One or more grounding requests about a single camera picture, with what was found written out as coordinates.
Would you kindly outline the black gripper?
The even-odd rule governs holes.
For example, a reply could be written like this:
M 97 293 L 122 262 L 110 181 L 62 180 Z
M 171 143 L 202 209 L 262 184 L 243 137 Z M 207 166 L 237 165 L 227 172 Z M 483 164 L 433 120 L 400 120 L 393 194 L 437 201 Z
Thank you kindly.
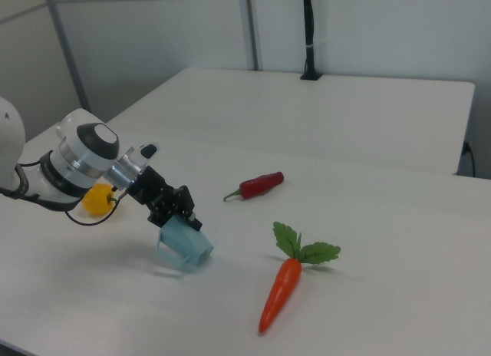
M 127 194 L 150 211 L 148 220 L 163 227 L 173 216 L 179 216 L 195 231 L 203 224 L 196 218 L 194 202 L 187 186 L 174 188 L 151 166 L 147 166 L 128 186 Z

